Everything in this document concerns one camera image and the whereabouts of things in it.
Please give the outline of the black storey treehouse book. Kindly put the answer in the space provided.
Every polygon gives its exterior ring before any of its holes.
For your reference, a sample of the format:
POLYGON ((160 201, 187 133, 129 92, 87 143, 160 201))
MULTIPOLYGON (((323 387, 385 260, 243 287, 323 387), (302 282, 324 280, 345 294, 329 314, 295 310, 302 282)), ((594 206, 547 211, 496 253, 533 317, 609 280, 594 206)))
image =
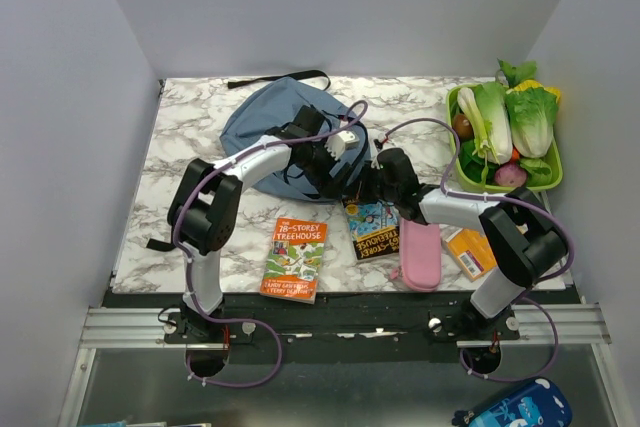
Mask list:
POLYGON ((344 199, 342 205, 358 261, 368 261, 399 251, 399 220, 390 203, 344 199))

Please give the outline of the blue student backpack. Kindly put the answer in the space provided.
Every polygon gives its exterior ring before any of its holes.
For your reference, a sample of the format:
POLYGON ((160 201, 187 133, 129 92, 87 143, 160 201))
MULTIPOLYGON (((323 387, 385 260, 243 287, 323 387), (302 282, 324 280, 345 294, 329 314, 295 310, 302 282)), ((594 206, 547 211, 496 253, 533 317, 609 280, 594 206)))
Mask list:
MULTIPOLYGON (((320 77, 322 74, 320 70, 308 70, 261 78, 263 88, 254 92, 241 104, 222 130, 220 141, 226 158, 249 147, 266 130, 291 122, 303 106, 313 106, 328 116, 321 128, 322 132, 336 127, 339 117, 349 109, 326 90, 308 85, 309 79, 320 77)), ((320 199, 310 182, 302 176, 301 170, 293 165, 284 172, 267 177, 253 188, 278 198, 305 202, 327 203, 342 200, 354 189, 360 170, 371 159, 368 132, 361 120, 352 128, 352 132, 359 137, 359 145, 347 151, 340 159, 342 162, 354 164, 352 176, 341 199, 320 199)), ((168 242, 151 239, 147 246, 159 252, 169 252, 176 248, 172 243, 172 235, 168 242)))

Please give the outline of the orange storey treehouse book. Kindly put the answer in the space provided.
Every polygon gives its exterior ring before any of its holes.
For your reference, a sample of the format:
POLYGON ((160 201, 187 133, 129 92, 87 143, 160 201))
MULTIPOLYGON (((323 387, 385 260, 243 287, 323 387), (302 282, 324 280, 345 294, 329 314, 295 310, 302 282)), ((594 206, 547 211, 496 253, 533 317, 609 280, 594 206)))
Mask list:
POLYGON ((260 294, 314 304, 327 230, 327 224, 322 222, 278 218, 260 284, 260 294))

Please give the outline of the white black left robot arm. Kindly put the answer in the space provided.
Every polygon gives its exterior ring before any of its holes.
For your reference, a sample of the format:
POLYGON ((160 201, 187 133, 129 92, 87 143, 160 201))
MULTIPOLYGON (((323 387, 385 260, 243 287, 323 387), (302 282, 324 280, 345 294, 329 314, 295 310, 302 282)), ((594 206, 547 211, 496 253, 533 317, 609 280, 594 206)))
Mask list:
POLYGON ((201 342, 214 340, 222 324, 215 312, 223 302, 220 286, 221 250, 230 239, 242 194, 267 177, 299 168, 320 199, 339 200, 352 176, 354 164, 336 170, 344 154, 357 147, 352 128, 362 116, 348 110, 327 132, 328 116, 303 106, 291 122, 272 127, 249 147, 214 163, 190 162, 168 212, 173 245, 182 251, 185 265, 185 307, 193 311, 187 329, 201 342))

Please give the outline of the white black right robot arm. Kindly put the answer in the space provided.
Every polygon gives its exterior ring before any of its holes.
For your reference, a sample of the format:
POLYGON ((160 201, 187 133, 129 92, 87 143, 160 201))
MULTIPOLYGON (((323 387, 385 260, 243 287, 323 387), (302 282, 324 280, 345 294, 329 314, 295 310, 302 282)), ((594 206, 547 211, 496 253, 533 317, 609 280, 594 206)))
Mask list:
POLYGON ((485 235, 497 267, 443 327, 456 338, 485 337, 499 317, 562 259, 574 245, 560 222, 525 187, 501 195, 480 195, 422 183, 400 148, 381 151, 362 168, 354 192, 365 202, 385 201, 400 217, 421 225, 448 225, 485 235))

